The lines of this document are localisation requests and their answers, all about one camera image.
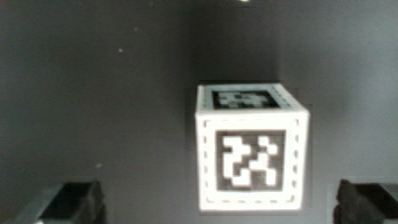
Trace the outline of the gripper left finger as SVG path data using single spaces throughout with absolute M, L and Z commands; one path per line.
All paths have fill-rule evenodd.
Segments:
M 100 182 L 66 182 L 46 188 L 11 224 L 108 224 Z

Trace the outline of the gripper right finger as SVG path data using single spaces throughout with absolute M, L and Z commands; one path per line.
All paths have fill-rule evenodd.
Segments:
M 339 182 L 332 224 L 398 224 L 398 183 Z

